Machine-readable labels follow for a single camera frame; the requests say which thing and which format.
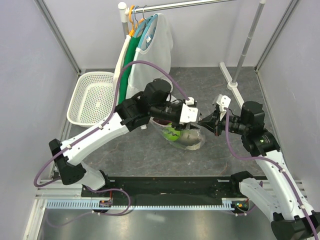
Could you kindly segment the clear pink-dotted zip bag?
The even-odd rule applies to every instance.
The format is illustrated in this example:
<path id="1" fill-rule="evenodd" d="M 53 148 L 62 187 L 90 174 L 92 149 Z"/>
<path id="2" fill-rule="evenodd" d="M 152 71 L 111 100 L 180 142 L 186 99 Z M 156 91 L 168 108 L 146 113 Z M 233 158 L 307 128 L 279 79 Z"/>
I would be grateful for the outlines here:
<path id="1" fill-rule="evenodd" d="M 201 129 L 194 125 L 190 125 L 189 129 L 176 130 L 167 120 L 151 118 L 150 123 L 164 139 L 179 149 L 195 151 L 200 149 L 206 141 Z"/>

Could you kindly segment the green plastic lettuce head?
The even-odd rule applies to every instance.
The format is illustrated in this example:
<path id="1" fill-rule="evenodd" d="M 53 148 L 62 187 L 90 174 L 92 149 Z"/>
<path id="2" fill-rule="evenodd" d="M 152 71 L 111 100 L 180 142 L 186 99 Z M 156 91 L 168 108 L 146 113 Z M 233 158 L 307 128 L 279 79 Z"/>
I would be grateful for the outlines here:
<path id="1" fill-rule="evenodd" d="M 182 149 L 195 151 L 204 144 L 203 135 L 196 129 L 183 130 L 175 143 Z"/>

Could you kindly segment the purple toy eggplant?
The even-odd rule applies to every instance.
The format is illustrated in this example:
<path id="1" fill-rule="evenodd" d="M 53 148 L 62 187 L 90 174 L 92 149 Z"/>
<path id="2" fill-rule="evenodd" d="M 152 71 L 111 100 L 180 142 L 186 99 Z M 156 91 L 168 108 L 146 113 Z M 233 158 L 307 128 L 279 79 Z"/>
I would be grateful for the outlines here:
<path id="1" fill-rule="evenodd" d="M 171 124 L 172 122 L 169 120 L 163 120 L 163 119 L 159 119 L 159 118 L 153 118 L 153 121 L 159 125 L 163 125 L 163 126 L 167 126 L 169 124 Z"/>

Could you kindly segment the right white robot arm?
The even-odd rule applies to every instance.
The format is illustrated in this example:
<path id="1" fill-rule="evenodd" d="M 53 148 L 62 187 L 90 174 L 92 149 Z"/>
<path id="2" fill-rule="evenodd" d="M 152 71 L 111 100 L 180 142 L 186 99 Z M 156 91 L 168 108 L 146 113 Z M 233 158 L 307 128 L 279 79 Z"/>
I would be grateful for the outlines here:
<path id="1" fill-rule="evenodd" d="M 231 154 L 239 160 L 255 161 L 264 172 L 274 195 L 264 190 L 248 171 L 231 175 L 230 193 L 235 197 L 244 195 L 249 198 L 269 219 L 276 239 L 319 239 L 320 214 L 302 194 L 285 163 L 280 145 L 265 128 L 262 104 L 246 101 L 237 116 L 229 109 L 228 101 L 226 96 L 216 100 L 213 113 L 199 121 L 199 125 L 215 136 L 225 132 L 229 148 L 232 147 L 229 134 L 240 135 L 250 156 L 238 156 L 232 149 Z"/>

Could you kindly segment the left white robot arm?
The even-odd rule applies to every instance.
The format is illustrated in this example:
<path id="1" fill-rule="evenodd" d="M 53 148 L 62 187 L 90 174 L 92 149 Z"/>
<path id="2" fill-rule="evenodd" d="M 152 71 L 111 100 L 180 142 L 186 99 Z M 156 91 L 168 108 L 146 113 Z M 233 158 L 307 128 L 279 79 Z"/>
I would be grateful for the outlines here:
<path id="1" fill-rule="evenodd" d="M 117 105 L 106 120 L 68 140 L 51 140 L 48 145 L 62 184 L 79 183 L 104 197 L 110 191 L 107 176 L 83 162 L 89 154 L 109 141 L 147 125 L 151 118 L 169 121 L 178 130 L 197 123 L 200 116 L 197 102 L 192 97 L 170 102 L 170 87 L 167 81 L 155 79 L 143 91 Z"/>

